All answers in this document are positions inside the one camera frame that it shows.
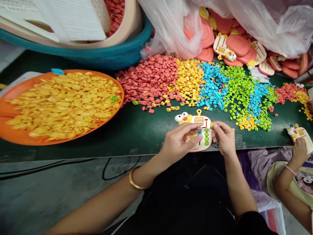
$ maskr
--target child's arm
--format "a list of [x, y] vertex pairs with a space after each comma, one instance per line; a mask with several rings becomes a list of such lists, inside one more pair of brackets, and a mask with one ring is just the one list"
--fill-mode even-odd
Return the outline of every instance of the child's arm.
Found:
[[[287, 166], [297, 172], [302, 164], [309, 158], [306, 154], [306, 142], [304, 139], [297, 139], [292, 148], [292, 158]], [[275, 193], [279, 200], [299, 223], [312, 234], [312, 210], [303, 201], [289, 192], [289, 186], [294, 174], [286, 167], [281, 171], [275, 180]]]

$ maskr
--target woman's left hand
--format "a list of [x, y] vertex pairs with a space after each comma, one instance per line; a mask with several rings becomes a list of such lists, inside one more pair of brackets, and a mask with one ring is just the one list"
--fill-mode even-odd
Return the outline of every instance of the woman's left hand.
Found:
[[166, 133], [163, 147], [157, 155], [165, 168], [168, 168], [178, 160], [182, 159], [198, 142], [203, 138], [202, 135], [195, 135], [188, 142], [182, 141], [184, 135], [195, 134], [201, 129], [201, 123], [183, 123], [175, 129]]

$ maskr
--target pile of plastic beads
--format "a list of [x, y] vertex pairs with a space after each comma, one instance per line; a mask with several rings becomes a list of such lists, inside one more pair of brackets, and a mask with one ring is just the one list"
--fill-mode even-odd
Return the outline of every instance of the pile of plastic beads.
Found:
[[177, 86], [175, 86], [189, 107], [198, 106], [198, 102], [201, 100], [199, 97], [201, 91], [201, 84], [204, 82], [202, 77], [204, 76], [203, 70], [198, 66], [201, 65], [200, 61], [196, 59], [192, 60], [179, 60], [177, 59], [179, 68], [177, 73], [179, 78], [177, 79]]
[[203, 62], [201, 68], [204, 71], [205, 84], [200, 85], [202, 90], [199, 95], [199, 102], [197, 107], [206, 106], [206, 110], [212, 111], [213, 107], [220, 107], [224, 110], [224, 96], [228, 91], [228, 81], [229, 77], [226, 78], [223, 73], [221, 73], [221, 67], [219, 65], [212, 65]]
[[122, 85], [125, 96], [123, 104], [147, 105], [149, 113], [154, 113], [153, 107], [165, 105], [171, 107], [169, 99], [176, 99], [178, 90], [175, 89], [176, 79], [179, 78], [179, 65], [171, 56], [149, 56], [145, 62], [140, 61], [138, 66], [119, 71], [116, 76]]
[[304, 113], [307, 120], [313, 121], [313, 116], [307, 107], [307, 102], [310, 101], [305, 88], [299, 88], [295, 83], [284, 83], [281, 88], [276, 90], [277, 102], [285, 104], [286, 100], [291, 102], [300, 102], [304, 105]]
[[246, 76], [243, 67], [227, 67], [224, 74], [230, 78], [229, 90], [224, 97], [224, 107], [228, 107], [230, 104], [229, 113], [232, 115], [230, 120], [235, 119], [239, 125], [242, 125], [241, 128], [244, 127], [248, 130], [257, 131], [257, 126], [259, 126], [270, 131], [272, 120], [268, 117], [266, 110], [272, 106], [267, 99], [276, 102], [273, 86], [270, 83], [261, 84], [258, 80], [254, 81], [252, 76]]
[[253, 80], [251, 73], [247, 76], [243, 67], [155, 55], [116, 76], [125, 91], [123, 104], [144, 105], [142, 110], [149, 109], [149, 113], [165, 105], [168, 112], [179, 110], [179, 106], [170, 103], [175, 99], [181, 106], [204, 107], [208, 111], [219, 107], [230, 113], [230, 120], [236, 120], [241, 130], [271, 131], [268, 111], [274, 111], [274, 103], [289, 100], [302, 103], [307, 120], [313, 120], [306, 105], [309, 100], [306, 89], [288, 83], [281, 88], [261, 84]]

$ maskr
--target white plastic bag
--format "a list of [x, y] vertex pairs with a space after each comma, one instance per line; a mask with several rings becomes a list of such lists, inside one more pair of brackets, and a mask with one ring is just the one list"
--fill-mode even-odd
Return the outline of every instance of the white plastic bag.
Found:
[[241, 26], [269, 50], [288, 58], [308, 51], [313, 36], [309, 0], [193, 0]]
[[258, 191], [252, 190], [252, 193], [257, 203], [258, 211], [265, 212], [268, 210], [272, 210], [271, 215], [273, 215], [274, 217], [274, 224], [275, 224], [277, 233], [279, 235], [286, 235], [285, 220], [284, 220], [283, 209], [281, 207], [281, 203], [279, 203], [276, 199], [268, 196], [265, 192], [258, 192]]
[[[147, 55], [174, 54], [183, 59], [190, 59], [202, 51], [203, 34], [199, 6], [188, 0], [138, 0], [147, 17], [155, 28], [155, 36], [140, 51], [141, 58]], [[189, 41], [184, 34], [184, 27], [193, 33]]]

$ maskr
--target toy display screen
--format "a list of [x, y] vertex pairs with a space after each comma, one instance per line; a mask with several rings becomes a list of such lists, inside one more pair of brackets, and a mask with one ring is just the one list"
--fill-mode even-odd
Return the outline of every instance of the toy display screen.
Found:
[[203, 123], [203, 122], [204, 122], [204, 118], [203, 117], [195, 117], [194, 123]]

